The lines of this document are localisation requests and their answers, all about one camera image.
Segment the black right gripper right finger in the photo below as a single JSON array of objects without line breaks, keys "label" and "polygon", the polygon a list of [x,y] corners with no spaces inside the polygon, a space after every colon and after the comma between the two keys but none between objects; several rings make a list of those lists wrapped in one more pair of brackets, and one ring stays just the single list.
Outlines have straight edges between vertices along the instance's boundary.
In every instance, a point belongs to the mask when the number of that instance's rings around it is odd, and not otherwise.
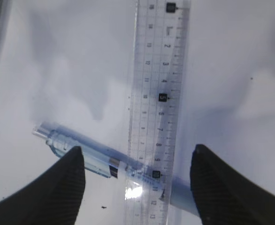
[{"label": "black right gripper right finger", "polygon": [[275,195],[197,144],[190,168],[191,192],[204,225],[275,225]]}]

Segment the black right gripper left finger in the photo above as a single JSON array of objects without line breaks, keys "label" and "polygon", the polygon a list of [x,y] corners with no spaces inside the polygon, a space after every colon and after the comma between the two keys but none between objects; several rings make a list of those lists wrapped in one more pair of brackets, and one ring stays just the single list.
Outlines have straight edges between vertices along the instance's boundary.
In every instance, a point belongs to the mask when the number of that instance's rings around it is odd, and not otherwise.
[{"label": "black right gripper left finger", "polygon": [[82,150],[73,147],[33,182],[0,201],[0,225],[73,225],[84,190]]}]

